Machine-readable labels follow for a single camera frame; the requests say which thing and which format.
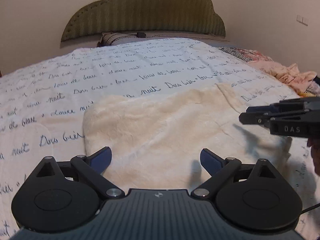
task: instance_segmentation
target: black cable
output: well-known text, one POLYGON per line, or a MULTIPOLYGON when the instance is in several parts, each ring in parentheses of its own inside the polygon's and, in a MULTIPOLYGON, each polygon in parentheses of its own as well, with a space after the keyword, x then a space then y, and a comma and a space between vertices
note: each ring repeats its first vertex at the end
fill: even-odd
POLYGON ((301 215, 304 214, 304 213, 306 213, 306 212, 309 212, 309 211, 311 211, 311 210, 313 210, 313 209, 316 209, 316 208, 318 208, 318 207, 320 207, 320 203, 318 203, 318 204, 316 204, 316 205, 313 205, 313 206, 311 206, 311 207, 308 207, 308 208, 302 210, 301 215))

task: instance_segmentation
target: wall switch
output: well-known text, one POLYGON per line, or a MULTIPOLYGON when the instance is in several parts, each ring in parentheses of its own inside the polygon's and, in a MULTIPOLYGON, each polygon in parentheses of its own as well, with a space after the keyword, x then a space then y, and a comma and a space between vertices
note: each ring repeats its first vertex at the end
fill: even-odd
POLYGON ((303 17, 301 15, 297 15, 297 22, 302 23, 303 17))
POLYGON ((304 25, 308 26, 308 24, 309 24, 309 19, 304 17, 304 18, 302 19, 302 23, 303 23, 304 25))

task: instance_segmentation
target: crumpled blanket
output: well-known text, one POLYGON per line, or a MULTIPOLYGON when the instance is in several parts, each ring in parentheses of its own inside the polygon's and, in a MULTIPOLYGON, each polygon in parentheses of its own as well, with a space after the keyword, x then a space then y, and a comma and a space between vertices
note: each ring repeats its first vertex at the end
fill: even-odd
POLYGON ((293 88, 299 95, 305 93, 313 79, 317 76, 317 73, 314 71, 300 73, 297 63, 294 63, 289 67, 283 66, 275 61, 264 60, 251 61, 247 64, 274 76, 282 83, 293 88))
POLYGON ((84 114, 86 152, 111 148, 113 159, 103 175, 125 192, 193 190, 210 178, 199 162, 203 148, 243 163, 267 158, 281 170, 291 139, 242 125, 238 117, 245 109, 228 84, 169 96, 108 96, 84 114))

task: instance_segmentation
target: white bedspread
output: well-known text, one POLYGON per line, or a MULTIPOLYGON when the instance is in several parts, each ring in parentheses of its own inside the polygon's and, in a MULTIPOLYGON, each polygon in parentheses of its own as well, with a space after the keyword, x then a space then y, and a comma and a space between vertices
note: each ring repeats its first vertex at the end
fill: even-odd
MULTIPOLYGON (((217 48, 178 38, 77 49, 2 77, 0 239, 18 229, 11 200, 43 157, 65 161, 85 154, 82 119, 93 102, 104 95, 172 94, 221 82, 231 84, 247 105, 297 97, 286 85, 217 48)), ((308 207, 320 201, 318 177, 306 140, 294 139, 293 145, 287 176, 308 207)), ((319 211, 300 217, 297 230, 307 239, 320 231, 314 217, 320 217, 319 211)))

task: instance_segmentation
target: silver screw head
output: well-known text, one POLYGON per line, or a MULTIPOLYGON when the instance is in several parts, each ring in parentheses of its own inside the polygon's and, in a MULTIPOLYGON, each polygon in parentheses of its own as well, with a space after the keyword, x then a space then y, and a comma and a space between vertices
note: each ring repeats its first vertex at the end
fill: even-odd
POLYGON ((205 197, 207 195, 209 195, 209 190, 205 189, 205 188, 197 188, 194 190, 193 192, 196 196, 199 196, 199 197, 205 197))
POLYGON ((110 188, 106 191, 106 194, 109 196, 109 197, 118 197, 120 196, 122 193, 121 190, 119 190, 118 188, 110 188))

